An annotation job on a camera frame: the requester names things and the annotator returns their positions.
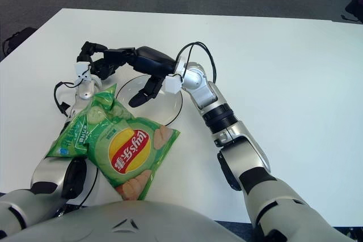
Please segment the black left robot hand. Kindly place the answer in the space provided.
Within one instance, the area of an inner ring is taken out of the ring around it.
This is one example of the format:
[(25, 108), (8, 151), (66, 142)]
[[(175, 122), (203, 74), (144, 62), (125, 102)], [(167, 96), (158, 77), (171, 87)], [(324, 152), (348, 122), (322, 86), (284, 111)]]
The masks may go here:
[[(105, 59), (106, 52), (108, 52), (106, 46), (86, 41), (77, 56), (77, 62), (86, 62), (91, 74), (96, 75), (101, 80), (106, 80), (110, 75), (115, 73), (113, 65)], [(93, 61), (92, 56), (94, 53), (103, 53), (104, 57)]]

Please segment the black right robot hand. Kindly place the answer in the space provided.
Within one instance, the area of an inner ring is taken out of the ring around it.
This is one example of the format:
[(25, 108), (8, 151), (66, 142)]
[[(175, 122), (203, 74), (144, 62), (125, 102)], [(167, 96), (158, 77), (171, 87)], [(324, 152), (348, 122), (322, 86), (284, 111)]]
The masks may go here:
[(176, 68), (174, 59), (148, 46), (108, 49), (104, 52), (104, 59), (115, 68), (127, 63), (133, 70), (150, 75), (145, 86), (130, 99), (129, 106), (132, 108), (156, 98), (166, 76)]

